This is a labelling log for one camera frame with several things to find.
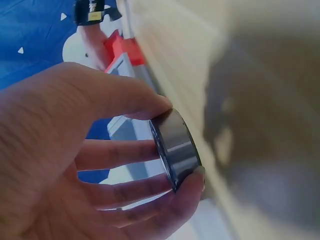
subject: yellow label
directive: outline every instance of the yellow label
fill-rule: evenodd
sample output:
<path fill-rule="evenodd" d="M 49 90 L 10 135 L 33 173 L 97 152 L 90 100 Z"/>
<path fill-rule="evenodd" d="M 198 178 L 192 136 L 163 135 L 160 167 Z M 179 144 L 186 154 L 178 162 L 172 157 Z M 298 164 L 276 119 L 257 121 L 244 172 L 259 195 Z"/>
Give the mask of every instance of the yellow label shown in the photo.
<path fill-rule="evenodd" d="M 102 19 L 101 11 L 94 11 L 88 13 L 88 21 L 99 21 Z"/>

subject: hand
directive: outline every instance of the hand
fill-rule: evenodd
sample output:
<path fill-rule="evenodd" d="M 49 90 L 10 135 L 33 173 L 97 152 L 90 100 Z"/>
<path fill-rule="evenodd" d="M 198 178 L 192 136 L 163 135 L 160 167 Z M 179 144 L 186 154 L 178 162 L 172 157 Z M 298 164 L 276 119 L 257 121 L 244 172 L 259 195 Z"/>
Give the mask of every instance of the hand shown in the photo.
<path fill-rule="evenodd" d="M 63 63 L 0 93 L 0 239 L 164 240 L 194 213 L 204 176 L 130 210 L 109 210 L 170 190 L 164 175 L 116 185 L 77 171 L 158 158 L 153 141 L 85 140 L 92 122 L 150 119 L 172 106 L 136 79 Z"/>
<path fill-rule="evenodd" d="M 91 59 L 96 69 L 104 72 L 111 63 L 111 59 L 104 46 L 104 42 L 108 38 L 100 29 L 100 25 L 78 26 L 77 32 L 80 34 L 88 57 Z"/>

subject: fingernail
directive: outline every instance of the fingernail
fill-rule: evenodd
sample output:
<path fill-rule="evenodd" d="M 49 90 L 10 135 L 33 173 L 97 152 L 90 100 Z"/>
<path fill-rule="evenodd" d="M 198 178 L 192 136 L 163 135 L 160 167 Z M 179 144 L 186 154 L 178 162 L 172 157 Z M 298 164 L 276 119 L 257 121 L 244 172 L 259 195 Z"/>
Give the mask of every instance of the fingernail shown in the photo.
<path fill-rule="evenodd" d="M 159 97 L 161 97 L 161 99 L 169 106 L 172 106 L 172 103 L 171 101 L 166 97 L 166 96 L 161 96 L 161 95 L 158 95 Z"/>
<path fill-rule="evenodd" d="M 193 172 L 203 176 L 203 192 L 206 189 L 206 169 L 203 166 L 198 166 L 195 170 L 193 170 Z"/>
<path fill-rule="evenodd" d="M 195 170 L 193 170 L 194 173 L 201 174 L 203 177 L 206 176 L 206 169 L 203 166 L 198 166 Z"/>

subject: metal ring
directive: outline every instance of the metal ring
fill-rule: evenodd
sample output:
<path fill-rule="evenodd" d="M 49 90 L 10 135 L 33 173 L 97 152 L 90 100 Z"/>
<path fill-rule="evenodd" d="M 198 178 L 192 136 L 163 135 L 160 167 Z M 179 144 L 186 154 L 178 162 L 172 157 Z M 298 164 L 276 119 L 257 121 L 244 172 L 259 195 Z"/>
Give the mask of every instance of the metal ring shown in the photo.
<path fill-rule="evenodd" d="M 153 118 L 149 124 L 165 172 L 176 192 L 185 178 L 202 165 L 195 143 L 175 109 Z"/>

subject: red object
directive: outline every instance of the red object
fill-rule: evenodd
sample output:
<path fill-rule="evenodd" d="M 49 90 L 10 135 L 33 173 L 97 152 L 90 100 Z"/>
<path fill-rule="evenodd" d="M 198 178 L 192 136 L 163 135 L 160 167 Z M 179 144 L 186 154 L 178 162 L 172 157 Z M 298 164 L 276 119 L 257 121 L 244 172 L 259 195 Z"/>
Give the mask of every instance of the red object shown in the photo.
<path fill-rule="evenodd" d="M 138 43 L 135 38 L 123 39 L 119 35 L 119 31 L 115 30 L 111 36 L 104 42 L 106 52 L 111 59 L 110 65 L 104 71 L 105 73 L 117 61 L 117 59 L 124 53 L 127 53 L 132 66 L 143 65 L 146 63 L 145 58 L 140 51 Z"/>

